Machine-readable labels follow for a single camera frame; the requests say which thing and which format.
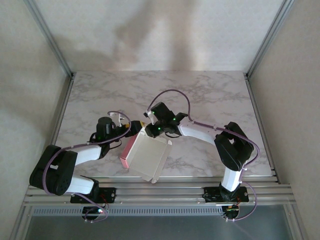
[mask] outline black mounting plate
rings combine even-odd
[[[96,204],[113,204],[116,198],[116,188],[115,187],[99,187],[99,192],[97,194],[97,199],[92,199],[89,195],[85,195],[90,200],[94,201]],[[71,196],[70,203],[72,204],[88,204],[89,202],[78,195]]]
[[[202,197],[204,198],[206,203],[223,203],[225,202],[221,196],[220,189],[218,186],[208,186],[204,187],[204,194]],[[242,203],[249,202],[249,196],[247,192],[247,188],[245,186],[239,187],[234,193],[234,198],[230,201],[230,203],[236,203],[240,200]]]

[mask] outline gray floor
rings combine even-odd
[[[242,206],[240,214],[252,206]],[[110,216],[94,224],[79,216],[37,216],[27,240],[290,240],[281,205],[259,206],[248,218],[225,222],[221,216]]]

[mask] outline wall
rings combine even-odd
[[[320,1],[297,0],[251,79],[275,168],[312,239],[320,235],[319,12]]]
[[[246,71],[282,1],[36,0],[73,71]]]
[[[23,1],[1,1],[0,22],[0,239],[6,240],[51,135],[66,77]]]

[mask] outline marble surface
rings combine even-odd
[[[241,71],[77,72],[56,144],[66,147],[85,143],[95,132],[98,119],[111,110],[123,111],[131,120],[149,123],[143,112],[166,89],[181,90],[189,97],[194,120],[222,125],[230,121],[238,123],[261,149],[260,158],[249,166],[245,175],[272,175]],[[175,114],[188,111],[187,101],[179,93],[167,92],[158,100]],[[225,167],[214,146],[192,137],[171,140],[172,150],[162,177],[223,176]],[[103,159],[76,166],[74,173],[88,177],[130,177],[119,159],[127,141],[123,138],[122,146],[111,150]]]

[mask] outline pink box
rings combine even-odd
[[[135,143],[135,140],[136,140],[137,136],[138,136],[138,134],[130,137],[130,140],[126,144],[123,152],[121,153],[120,160],[121,160],[121,163],[122,163],[123,167],[125,167],[126,169],[129,168],[129,165],[128,165],[128,162],[127,162],[127,156],[129,154],[133,144]]]

